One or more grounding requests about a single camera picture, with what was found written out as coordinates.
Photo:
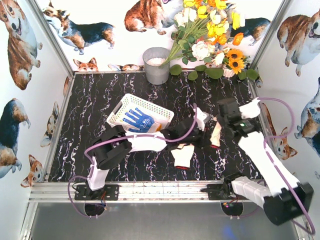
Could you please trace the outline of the blue dotted knit glove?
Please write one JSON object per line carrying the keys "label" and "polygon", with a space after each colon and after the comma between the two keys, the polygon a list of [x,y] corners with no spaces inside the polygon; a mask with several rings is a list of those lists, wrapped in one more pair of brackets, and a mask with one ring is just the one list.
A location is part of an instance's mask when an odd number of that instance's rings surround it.
{"label": "blue dotted knit glove", "polygon": [[137,107],[127,111],[122,121],[129,125],[127,130],[134,133],[153,133],[162,127],[152,116],[145,114]]}

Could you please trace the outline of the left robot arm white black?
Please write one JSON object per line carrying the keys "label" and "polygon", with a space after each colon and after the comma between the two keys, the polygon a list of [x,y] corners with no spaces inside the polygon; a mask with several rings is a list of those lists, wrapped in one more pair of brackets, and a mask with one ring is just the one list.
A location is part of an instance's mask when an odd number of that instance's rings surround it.
{"label": "left robot arm white black", "polygon": [[84,152],[91,161],[88,187],[92,191],[102,189],[109,171],[133,152],[168,151],[176,168],[189,168],[195,148],[203,149],[212,144],[206,130],[211,118],[210,115],[189,117],[174,127],[154,133],[126,131],[121,125],[112,127]]}

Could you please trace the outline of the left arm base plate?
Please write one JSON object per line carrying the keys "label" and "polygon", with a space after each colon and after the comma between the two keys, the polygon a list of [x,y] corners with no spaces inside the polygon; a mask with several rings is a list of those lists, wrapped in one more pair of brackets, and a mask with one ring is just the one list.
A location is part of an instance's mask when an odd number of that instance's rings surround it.
{"label": "left arm base plate", "polygon": [[117,201],[119,197],[118,184],[106,184],[103,188],[98,190],[91,190],[87,185],[78,185],[74,199],[76,201],[89,201],[89,200],[105,200]]}

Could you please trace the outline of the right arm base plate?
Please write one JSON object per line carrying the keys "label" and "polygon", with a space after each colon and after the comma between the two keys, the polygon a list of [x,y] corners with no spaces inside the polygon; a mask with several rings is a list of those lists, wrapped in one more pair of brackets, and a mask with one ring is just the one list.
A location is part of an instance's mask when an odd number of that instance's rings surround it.
{"label": "right arm base plate", "polygon": [[223,178],[222,183],[207,184],[200,192],[207,193],[209,200],[232,200],[238,197],[239,200],[246,200],[242,195],[233,192],[232,181],[245,175],[238,172]]}

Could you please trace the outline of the cream leather glove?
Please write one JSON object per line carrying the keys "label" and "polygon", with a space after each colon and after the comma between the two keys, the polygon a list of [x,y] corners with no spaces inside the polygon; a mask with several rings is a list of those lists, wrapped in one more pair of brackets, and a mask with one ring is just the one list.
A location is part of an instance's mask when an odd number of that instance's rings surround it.
{"label": "cream leather glove", "polygon": [[210,138],[211,146],[214,148],[219,148],[221,146],[220,139],[221,139],[222,127],[221,127],[220,123],[218,122],[216,116],[213,118],[213,120],[216,122],[216,124],[215,124],[215,127],[213,129],[213,132],[212,132],[211,138]]}
{"label": "cream leather glove", "polygon": [[171,150],[174,158],[174,167],[177,169],[188,170],[191,165],[191,159],[194,154],[195,147],[190,144],[180,144],[178,148]]}

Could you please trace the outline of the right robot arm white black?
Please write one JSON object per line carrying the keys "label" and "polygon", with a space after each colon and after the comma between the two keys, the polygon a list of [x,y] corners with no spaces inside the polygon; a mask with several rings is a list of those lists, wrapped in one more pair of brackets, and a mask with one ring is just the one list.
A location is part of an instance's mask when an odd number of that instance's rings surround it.
{"label": "right robot arm white black", "polygon": [[264,137],[254,121],[261,113],[260,100],[257,97],[243,106],[234,98],[217,102],[217,121],[222,131],[233,137],[266,182],[266,186],[262,186],[245,176],[233,175],[229,179],[231,189],[261,207],[274,225],[279,226],[301,215],[308,219],[314,190],[309,183],[300,183],[269,147],[270,137]]}

